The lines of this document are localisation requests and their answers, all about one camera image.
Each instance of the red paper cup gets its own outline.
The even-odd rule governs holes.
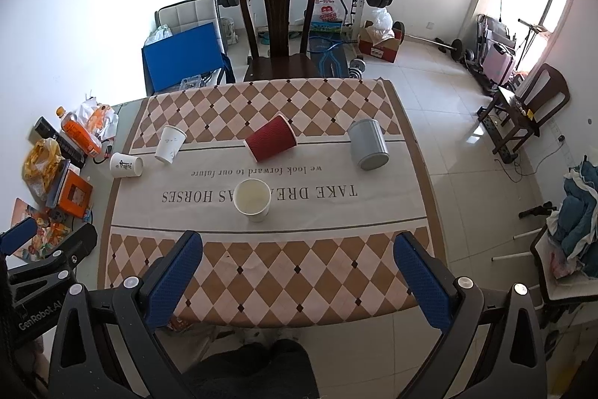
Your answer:
[[[286,117],[278,114],[245,139],[244,143],[259,163],[297,146],[297,137]]]

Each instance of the orange bottle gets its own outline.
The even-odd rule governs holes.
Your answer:
[[[82,150],[92,158],[102,152],[102,143],[99,139],[87,132],[72,112],[67,112],[64,107],[56,109],[56,115],[61,118],[62,130],[69,136]]]

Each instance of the red cardboard box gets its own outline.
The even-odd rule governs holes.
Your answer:
[[[360,29],[360,42],[358,48],[364,55],[375,56],[376,58],[393,63],[397,57],[399,46],[403,42],[403,33],[393,29],[395,32],[394,39],[384,40],[374,46],[370,34],[366,31],[366,28],[372,24],[371,21],[366,21],[366,25]]]

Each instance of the gray cup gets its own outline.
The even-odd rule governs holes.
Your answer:
[[[351,157],[365,171],[375,170],[388,162],[388,148],[380,124],[375,119],[361,119],[347,130],[351,139]]]

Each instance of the pink suitcase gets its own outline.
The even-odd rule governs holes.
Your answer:
[[[514,63],[514,53],[503,44],[494,43],[488,50],[486,59],[482,63],[482,68],[488,80],[502,85],[509,79]]]

